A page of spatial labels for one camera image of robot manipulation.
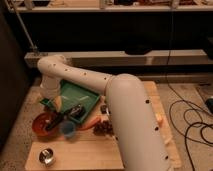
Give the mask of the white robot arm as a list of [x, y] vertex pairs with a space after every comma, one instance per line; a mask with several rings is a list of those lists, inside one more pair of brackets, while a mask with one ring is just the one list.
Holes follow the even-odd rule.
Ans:
[[111, 75], [72, 67], [62, 55], [38, 60], [41, 94], [52, 99], [67, 80], [106, 97], [125, 171], [174, 171], [151, 101], [142, 81], [131, 74]]

